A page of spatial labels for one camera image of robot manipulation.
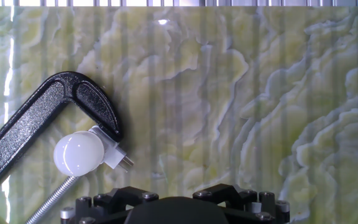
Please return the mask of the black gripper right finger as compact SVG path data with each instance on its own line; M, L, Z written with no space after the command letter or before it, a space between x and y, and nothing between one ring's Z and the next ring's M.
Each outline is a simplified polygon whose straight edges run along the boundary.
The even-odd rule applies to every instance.
M229 223L290 224L290 203L277 199L273 192L217 184L193 193L193 198L217 207L224 203L221 210Z

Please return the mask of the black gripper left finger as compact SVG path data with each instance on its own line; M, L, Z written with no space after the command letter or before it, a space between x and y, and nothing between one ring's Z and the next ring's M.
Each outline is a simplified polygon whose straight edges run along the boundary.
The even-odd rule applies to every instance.
M158 199L159 195L155 192L135 187L114 188L109 193L77 198L74 207L60 210L60 223L96 223L110 215L126 211L128 205L135 207Z

